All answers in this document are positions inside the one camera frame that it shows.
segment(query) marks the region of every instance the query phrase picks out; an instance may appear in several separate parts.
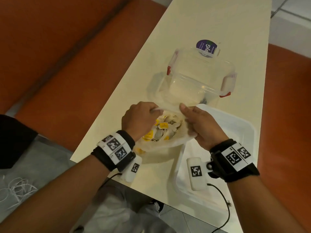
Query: hand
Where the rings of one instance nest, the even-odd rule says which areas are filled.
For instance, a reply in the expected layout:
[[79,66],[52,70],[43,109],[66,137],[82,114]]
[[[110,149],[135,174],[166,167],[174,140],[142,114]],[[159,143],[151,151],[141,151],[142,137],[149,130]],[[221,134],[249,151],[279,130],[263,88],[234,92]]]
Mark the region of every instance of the hand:
[[206,111],[196,106],[186,107],[183,103],[179,105],[179,109],[185,115],[190,129],[198,133],[195,139],[202,148],[209,151],[215,145],[229,139],[212,115]]
[[156,119],[163,114],[163,110],[151,110],[158,108],[153,102],[139,102],[131,105],[122,117],[122,130],[125,130],[136,142],[146,135],[154,125]]

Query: tabletop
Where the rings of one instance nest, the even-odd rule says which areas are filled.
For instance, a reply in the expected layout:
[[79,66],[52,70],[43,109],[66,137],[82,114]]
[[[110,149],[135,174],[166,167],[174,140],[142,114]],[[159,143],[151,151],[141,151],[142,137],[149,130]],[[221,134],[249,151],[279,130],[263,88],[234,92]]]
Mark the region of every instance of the tabletop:
[[[202,39],[220,43],[220,56],[232,62],[237,72],[234,92],[221,98],[216,108],[251,122],[257,130],[258,150],[270,11],[271,0],[173,0],[71,160],[81,161],[98,141],[121,129],[121,118],[130,105],[150,100],[150,85],[165,74],[175,49],[195,47]],[[159,157],[145,155],[134,182],[123,184],[211,225],[222,225],[227,216],[181,201],[174,191],[172,176],[180,149],[171,148]],[[234,218],[223,230],[242,232]]]

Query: white plastic tray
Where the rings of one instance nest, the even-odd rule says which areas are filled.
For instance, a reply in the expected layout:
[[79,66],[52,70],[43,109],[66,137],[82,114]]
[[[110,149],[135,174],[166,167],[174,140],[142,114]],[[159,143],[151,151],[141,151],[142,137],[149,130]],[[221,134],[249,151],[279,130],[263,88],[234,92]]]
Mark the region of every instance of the white plastic tray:
[[[243,143],[247,150],[253,152],[253,154],[257,154],[258,151],[255,150],[257,146],[254,145],[255,141],[257,141],[256,132],[251,123],[234,115],[209,107],[208,105],[199,104],[197,107],[209,112],[228,137]],[[225,201],[214,187],[209,186],[205,191],[192,191],[186,162],[187,158],[190,157],[200,157],[203,162],[206,162],[210,160],[211,155],[208,151],[201,148],[195,139],[183,145],[174,172],[173,184],[176,192],[190,201],[225,214],[228,212]],[[206,174],[206,180],[208,183],[217,186],[226,199],[232,203],[231,208],[234,208],[227,184],[220,178],[213,179],[209,177],[208,174]]]

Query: orange cushion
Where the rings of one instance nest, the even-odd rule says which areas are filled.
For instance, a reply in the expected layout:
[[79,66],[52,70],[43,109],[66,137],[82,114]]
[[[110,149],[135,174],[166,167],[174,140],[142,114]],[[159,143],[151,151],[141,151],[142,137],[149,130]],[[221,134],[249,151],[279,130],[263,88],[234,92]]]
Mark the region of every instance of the orange cushion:
[[311,59],[268,47],[258,167],[266,186],[311,232]]
[[0,113],[121,2],[0,0]]
[[131,1],[16,118],[74,151],[165,9],[151,0]]

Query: forearm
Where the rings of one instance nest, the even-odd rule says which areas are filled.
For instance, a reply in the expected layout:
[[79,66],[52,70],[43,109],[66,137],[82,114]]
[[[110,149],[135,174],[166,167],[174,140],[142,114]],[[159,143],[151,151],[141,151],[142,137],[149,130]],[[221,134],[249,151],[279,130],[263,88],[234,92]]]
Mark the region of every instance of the forearm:
[[88,156],[21,204],[0,224],[0,232],[67,233],[108,174],[101,162]]
[[244,233],[306,233],[258,176],[228,183]]

